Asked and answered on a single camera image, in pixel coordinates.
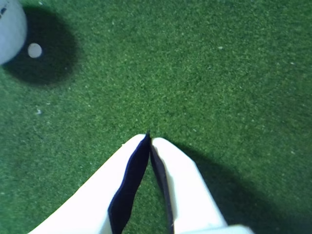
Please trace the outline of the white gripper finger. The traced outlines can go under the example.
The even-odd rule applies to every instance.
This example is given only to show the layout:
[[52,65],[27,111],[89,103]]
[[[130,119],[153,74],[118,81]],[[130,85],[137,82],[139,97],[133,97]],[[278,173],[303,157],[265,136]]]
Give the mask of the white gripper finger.
[[132,137],[31,233],[122,233],[130,219],[149,154],[149,133]]
[[228,225],[196,163],[164,138],[151,142],[152,164],[162,185],[170,233],[251,234],[252,229]]

